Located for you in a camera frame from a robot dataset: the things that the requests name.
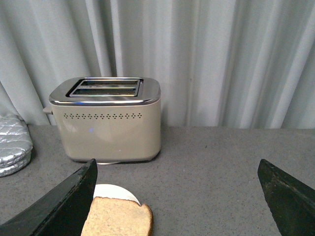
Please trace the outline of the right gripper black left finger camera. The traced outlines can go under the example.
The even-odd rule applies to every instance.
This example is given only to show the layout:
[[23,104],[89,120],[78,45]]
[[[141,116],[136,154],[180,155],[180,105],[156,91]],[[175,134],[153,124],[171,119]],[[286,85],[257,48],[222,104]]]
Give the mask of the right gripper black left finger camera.
[[30,207],[0,226],[2,236],[79,236],[97,180],[92,159]]

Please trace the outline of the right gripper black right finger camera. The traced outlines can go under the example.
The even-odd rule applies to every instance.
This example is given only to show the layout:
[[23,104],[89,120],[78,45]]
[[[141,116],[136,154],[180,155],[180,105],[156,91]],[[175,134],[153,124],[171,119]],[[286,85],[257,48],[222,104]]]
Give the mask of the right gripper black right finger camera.
[[315,190],[262,159],[258,178],[278,230],[283,236],[315,234]]

